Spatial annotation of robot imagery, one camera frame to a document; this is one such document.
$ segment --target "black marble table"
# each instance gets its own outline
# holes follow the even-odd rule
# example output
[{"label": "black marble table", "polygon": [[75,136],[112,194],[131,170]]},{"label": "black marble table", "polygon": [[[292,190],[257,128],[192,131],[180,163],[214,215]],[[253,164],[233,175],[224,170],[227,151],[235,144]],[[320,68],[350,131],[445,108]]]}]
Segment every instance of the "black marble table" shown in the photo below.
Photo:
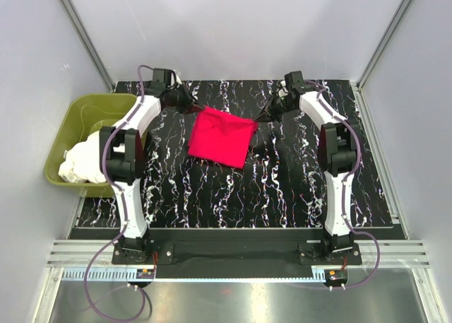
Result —
[{"label": "black marble table", "polygon": [[[256,116],[277,81],[187,81],[199,102],[240,117]],[[358,119],[362,163],[352,188],[355,226],[392,226],[374,159],[348,81],[319,81],[325,99]],[[136,95],[137,82],[117,93]],[[316,162],[319,131],[301,112],[281,123],[260,124],[243,170],[191,157],[187,143],[196,115],[164,110],[149,128],[142,179],[143,212],[154,228],[319,227],[326,211],[326,181]],[[78,227],[118,227],[114,199],[87,198]]]}]

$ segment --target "laundry basket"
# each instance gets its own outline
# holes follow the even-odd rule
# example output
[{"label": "laundry basket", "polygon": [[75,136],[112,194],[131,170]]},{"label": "laundry basket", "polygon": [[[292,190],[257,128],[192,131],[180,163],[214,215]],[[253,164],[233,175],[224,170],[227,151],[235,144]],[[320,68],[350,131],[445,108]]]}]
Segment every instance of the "laundry basket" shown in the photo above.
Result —
[{"label": "laundry basket", "polygon": [[[135,101],[136,96],[125,93],[84,95],[74,101],[64,117],[45,163],[46,179],[53,185],[70,189],[80,196],[113,197],[113,189],[108,183],[65,182],[58,176],[59,166],[64,161],[65,151],[69,151],[77,143],[85,141],[90,134],[100,130],[103,126],[112,126],[131,109]],[[143,146],[146,134],[141,139]]]}]

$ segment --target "red cloth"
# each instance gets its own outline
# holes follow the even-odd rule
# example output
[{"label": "red cloth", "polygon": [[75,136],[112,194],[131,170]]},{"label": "red cloth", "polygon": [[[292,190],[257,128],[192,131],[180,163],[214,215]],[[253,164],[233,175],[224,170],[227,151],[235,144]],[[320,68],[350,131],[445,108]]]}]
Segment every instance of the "red cloth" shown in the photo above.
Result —
[{"label": "red cloth", "polygon": [[199,112],[189,140],[189,155],[243,168],[258,124],[206,107]]}]

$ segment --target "gray wall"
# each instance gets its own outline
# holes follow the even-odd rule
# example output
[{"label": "gray wall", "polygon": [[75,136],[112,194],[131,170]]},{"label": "gray wall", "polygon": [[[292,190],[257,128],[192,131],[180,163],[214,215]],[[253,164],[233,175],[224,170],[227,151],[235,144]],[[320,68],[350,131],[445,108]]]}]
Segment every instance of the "gray wall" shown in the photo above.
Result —
[{"label": "gray wall", "polygon": [[401,0],[73,0],[113,80],[358,79]]},{"label": "gray wall", "polygon": [[77,197],[43,167],[64,113],[104,92],[57,0],[0,0],[0,321],[29,322],[53,241]]},{"label": "gray wall", "polygon": [[364,87],[413,238],[452,318],[452,4],[415,0]]}]

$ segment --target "purple cable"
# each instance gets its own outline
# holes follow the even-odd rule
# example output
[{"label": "purple cable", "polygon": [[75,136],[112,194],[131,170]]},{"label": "purple cable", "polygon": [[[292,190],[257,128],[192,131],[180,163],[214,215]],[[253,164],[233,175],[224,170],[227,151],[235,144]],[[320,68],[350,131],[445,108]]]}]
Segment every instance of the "purple cable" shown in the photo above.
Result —
[{"label": "purple cable", "polygon": [[137,319],[138,317],[141,316],[141,314],[144,311],[144,307],[146,304],[146,293],[144,292],[144,290],[142,288],[137,287],[137,289],[140,291],[141,296],[143,298],[143,303],[141,304],[141,308],[138,311],[138,314],[136,314],[135,316],[128,318],[128,319],[115,319],[113,317],[110,317],[106,314],[104,314],[103,312],[101,312],[97,307],[96,304],[93,302],[93,300],[90,297],[90,294],[88,292],[88,272],[91,269],[91,266],[94,264],[94,261],[100,256],[100,254],[102,254],[104,252],[105,249],[107,249],[110,245],[112,245],[114,242],[116,242],[125,232],[127,229],[127,225],[128,225],[128,221],[129,221],[129,215],[127,213],[127,204],[126,204],[126,197],[124,196],[124,190],[118,185],[116,184],[114,181],[112,181],[107,173],[107,152],[108,149],[110,147],[110,145],[112,144],[113,138],[117,135],[117,133],[127,125],[128,122],[130,122],[130,120],[132,119],[132,117],[137,113],[137,111],[140,109],[141,107],[141,103],[144,102],[144,82],[143,82],[143,77],[141,75],[141,68],[146,68],[146,69],[150,69],[153,70],[152,67],[147,66],[147,65],[140,65],[138,67],[138,77],[140,79],[140,88],[141,88],[141,99],[140,99],[140,104],[138,104],[135,109],[132,110],[131,114],[126,118],[125,122],[122,122],[118,127],[116,127],[116,129],[110,134],[110,136],[107,139],[107,142],[105,143],[105,147],[104,150],[102,152],[102,171],[104,173],[105,179],[107,180],[107,182],[112,186],[112,187],[116,187],[120,192],[121,192],[121,201],[122,204],[124,206],[124,227],[121,229],[121,231],[119,232],[119,234],[113,238],[111,241],[109,241],[106,245],[104,245],[103,247],[100,248],[100,250],[98,252],[95,253],[95,255],[93,256],[93,258],[90,260],[90,262],[88,263],[88,266],[86,267],[86,271],[85,271],[85,276],[83,277],[83,290],[85,291],[85,296],[86,299],[88,301],[88,303],[90,304],[91,308],[95,311],[96,314],[98,314],[99,316],[101,316],[102,318],[105,318],[111,322],[133,322],[135,319]]},{"label": "purple cable", "polygon": [[[354,140],[355,143],[356,143],[356,147],[357,147],[357,159],[356,159],[355,165],[353,166],[353,169],[352,169],[349,173],[347,173],[347,174],[344,176],[343,182],[346,182],[346,181],[347,181],[347,178],[348,178],[349,176],[353,175],[353,174],[358,170],[359,164],[360,164],[360,162],[361,162],[362,153],[361,153],[361,145],[360,145],[360,143],[359,143],[358,135],[356,135],[355,130],[354,130],[354,129],[353,129],[353,128],[352,128],[352,127],[344,120],[344,119],[342,119],[342,118],[340,118],[340,117],[334,115],[333,112],[331,112],[330,108],[327,106],[327,104],[324,103],[323,100],[320,98],[321,94],[322,94],[323,92],[326,92],[326,91],[327,91],[326,87],[323,86],[323,85],[321,85],[321,84],[319,84],[319,83],[317,83],[317,82],[315,82],[315,81],[306,81],[306,82],[307,82],[308,84],[310,84],[310,85],[314,85],[314,86],[316,86],[317,88],[319,88],[319,91],[318,91],[318,93],[317,93],[317,100],[319,101],[320,105],[322,105],[322,107],[325,109],[325,111],[327,111],[327,113],[328,113],[330,116],[332,116],[334,119],[336,119],[336,120],[338,120],[339,122],[341,122],[341,123],[348,129],[348,131],[350,131],[350,133],[352,134],[353,140]],[[379,264],[380,264],[380,256],[381,256],[381,253],[380,253],[380,245],[379,245],[378,241],[376,240],[376,238],[375,238],[371,233],[358,232],[358,231],[356,231],[356,230],[352,227],[352,225],[350,224],[350,222],[347,220],[347,214],[346,214],[346,212],[345,212],[345,193],[346,193],[346,187],[345,187],[345,185],[343,185],[343,188],[342,188],[342,215],[343,215],[345,224],[347,225],[347,227],[350,229],[350,231],[351,231],[354,235],[367,236],[367,237],[369,237],[371,240],[373,240],[374,243],[375,243],[375,248],[376,248],[376,262],[375,262],[375,267],[372,269],[371,273],[370,273],[365,279],[363,279],[362,281],[360,281],[359,283],[352,284],[351,286],[348,286],[348,287],[347,287],[347,288],[357,288],[358,286],[361,286],[361,285],[367,283],[367,282],[372,278],[372,276],[375,274],[375,271],[378,269]]]}]

